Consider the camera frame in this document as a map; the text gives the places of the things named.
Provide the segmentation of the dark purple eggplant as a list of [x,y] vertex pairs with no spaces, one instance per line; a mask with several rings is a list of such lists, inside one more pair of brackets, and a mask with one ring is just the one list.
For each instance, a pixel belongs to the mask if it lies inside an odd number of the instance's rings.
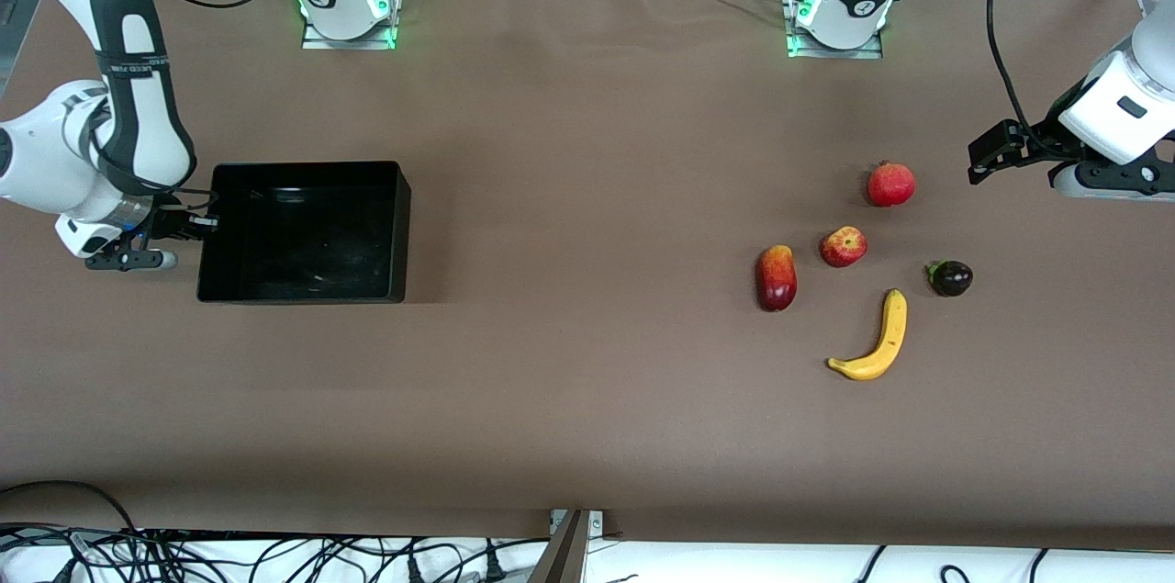
[[956,260],[931,263],[924,272],[932,290],[944,297],[961,296],[969,290],[974,279],[971,266]]

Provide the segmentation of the silver metal bracket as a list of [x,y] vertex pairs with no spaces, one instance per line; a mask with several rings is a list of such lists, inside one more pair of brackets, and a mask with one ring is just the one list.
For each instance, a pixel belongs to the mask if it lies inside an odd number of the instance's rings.
[[[566,509],[553,509],[550,512],[549,534],[551,536],[558,532],[563,520],[566,520],[568,516],[569,510]],[[588,538],[600,538],[604,534],[604,512],[600,510],[588,510],[585,511],[585,516],[588,516]]]

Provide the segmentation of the red yellow apple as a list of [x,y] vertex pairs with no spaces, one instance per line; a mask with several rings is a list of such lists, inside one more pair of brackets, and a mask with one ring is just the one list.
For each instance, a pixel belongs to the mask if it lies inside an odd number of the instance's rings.
[[855,264],[868,250],[868,241],[864,232],[852,226],[842,226],[822,237],[819,244],[820,257],[834,268]]

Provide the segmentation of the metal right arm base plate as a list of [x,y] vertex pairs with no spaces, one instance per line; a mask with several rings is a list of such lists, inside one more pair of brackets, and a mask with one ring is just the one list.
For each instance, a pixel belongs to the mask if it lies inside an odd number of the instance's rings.
[[306,49],[394,49],[402,0],[297,0]]

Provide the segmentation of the dark grey metal post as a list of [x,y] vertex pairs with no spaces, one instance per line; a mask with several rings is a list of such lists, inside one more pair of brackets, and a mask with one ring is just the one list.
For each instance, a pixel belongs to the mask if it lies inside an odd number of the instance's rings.
[[564,511],[526,583],[582,583],[593,527],[590,510]]

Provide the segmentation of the yellow banana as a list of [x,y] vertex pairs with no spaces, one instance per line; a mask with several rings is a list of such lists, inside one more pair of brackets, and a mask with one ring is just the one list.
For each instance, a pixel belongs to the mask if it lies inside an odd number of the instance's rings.
[[868,354],[853,360],[828,358],[825,366],[844,378],[864,382],[882,377],[894,366],[908,331],[908,301],[893,287],[884,299],[877,346]]

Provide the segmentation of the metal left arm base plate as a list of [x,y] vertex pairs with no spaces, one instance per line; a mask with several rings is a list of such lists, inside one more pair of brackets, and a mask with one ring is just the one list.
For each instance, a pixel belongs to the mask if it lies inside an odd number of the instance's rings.
[[826,46],[803,27],[801,20],[810,16],[822,0],[783,0],[783,15],[786,36],[788,36],[788,56],[803,59],[844,59],[844,60],[880,60],[884,56],[881,31],[886,24],[885,15],[878,18],[872,35],[864,43],[852,49],[838,49]]

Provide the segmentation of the black rectangular plastic box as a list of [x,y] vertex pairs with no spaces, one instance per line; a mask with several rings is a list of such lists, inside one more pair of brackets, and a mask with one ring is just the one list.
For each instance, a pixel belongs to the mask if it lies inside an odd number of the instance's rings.
[[407,299],[411,189],[391,161],[223,163],[196,295],[203,303]]

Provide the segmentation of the red elongated mango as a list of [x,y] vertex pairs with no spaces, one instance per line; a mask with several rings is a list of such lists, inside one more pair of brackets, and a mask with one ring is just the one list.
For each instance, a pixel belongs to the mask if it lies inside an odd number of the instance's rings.
[[756,261],[756,294],[766,311],[783,311],[798,293],[794,255],[788,244],[773,244]]

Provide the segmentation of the red pomegranate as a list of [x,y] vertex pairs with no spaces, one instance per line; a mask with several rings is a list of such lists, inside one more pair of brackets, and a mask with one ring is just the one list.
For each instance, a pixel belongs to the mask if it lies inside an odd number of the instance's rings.
[[881,162],[877,165],[866,182],[868,201],[877,207],[905,205],[911,197],[914,197],[915,190],[915,174],[902,163]]

